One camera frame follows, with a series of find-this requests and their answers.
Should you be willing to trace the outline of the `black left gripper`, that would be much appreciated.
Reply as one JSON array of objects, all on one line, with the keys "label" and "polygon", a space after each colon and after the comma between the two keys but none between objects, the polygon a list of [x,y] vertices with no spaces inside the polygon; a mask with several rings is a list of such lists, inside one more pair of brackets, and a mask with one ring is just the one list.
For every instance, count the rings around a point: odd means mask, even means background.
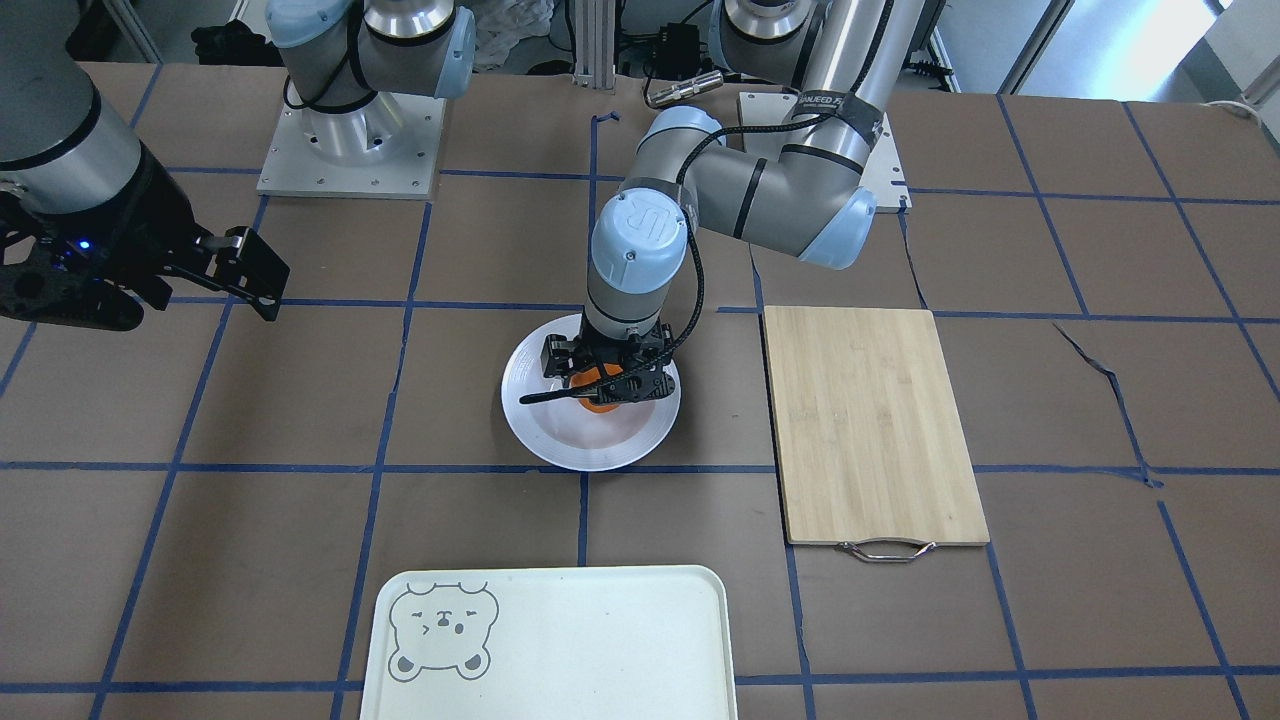
[{"label": "black left gripper", "polygon": [[[524,395],[518,402],[534,405],[577,398],[605,406],[667,398],[677,389],[677,380],[667,370],[671,360],[660,360],[659,356],[673,341],[671,325],[663,322],[654,324],[645,334],[632,333],[625,340],[616,340],[582,320],[573,341],[563,334],[548,334],[541,346],[543,377],[567,379],[566,387]],[[632,375],[623,380],[602,377],[584,386],[570,386],[572,374],[603,363],[620,365],[623,368],[621,374],[631,372]]]}]

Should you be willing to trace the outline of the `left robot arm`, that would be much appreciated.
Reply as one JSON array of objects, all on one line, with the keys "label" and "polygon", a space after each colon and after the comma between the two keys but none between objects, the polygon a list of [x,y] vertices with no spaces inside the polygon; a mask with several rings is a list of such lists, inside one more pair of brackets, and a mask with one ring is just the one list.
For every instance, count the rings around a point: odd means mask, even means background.
[{"label": "left robot arm", "polygon": [[662,319],[685,260],[704,279],[695,233],[713,231],[836,270],[877,210],[863,177],[923,13],[920,1],[718,1],[708,44],[731,70],[796,92],[781,122],[726,128],[667,108],[591,231],[579,333],[549,334],[541,372],[559,387],[522,405],[640,404],[675,392],[686,341]]}]

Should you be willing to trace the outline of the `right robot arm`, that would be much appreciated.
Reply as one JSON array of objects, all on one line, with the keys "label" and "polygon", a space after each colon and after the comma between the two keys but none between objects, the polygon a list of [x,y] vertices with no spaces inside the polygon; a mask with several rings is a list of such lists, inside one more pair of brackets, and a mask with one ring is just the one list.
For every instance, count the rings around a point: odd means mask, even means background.
[{"label": "right robot arm", "polygon": [[[291,269],[247,225],[201,225],[184,190],[104,97],[69,42],[86,1],[3,4],[3,315],[133,331],[172,279],[278,318]],[[211,67],[282,67],[282,99],[324,160],[372,164],[406,140],[393,95],[454,99],[477,22],[453,1],[270,1],[268,35],[193,29]]]}]

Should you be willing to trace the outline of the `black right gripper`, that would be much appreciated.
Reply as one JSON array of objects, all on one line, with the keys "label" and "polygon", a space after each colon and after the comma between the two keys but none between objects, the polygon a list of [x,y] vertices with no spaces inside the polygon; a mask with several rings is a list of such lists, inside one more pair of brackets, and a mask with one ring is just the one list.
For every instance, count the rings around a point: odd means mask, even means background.
[{"label": "black right gripper", "polygon": [[3,247],[26,238],[35,242],[29,256],[1,269],[1,314],[20,322],[132,331],[145,304],[166,307],[165,277],[236,297],[274,322],[291,273],[251,227],[206,236],[148,149],[114,197],[84,211],[27,211],[3,193]]}]

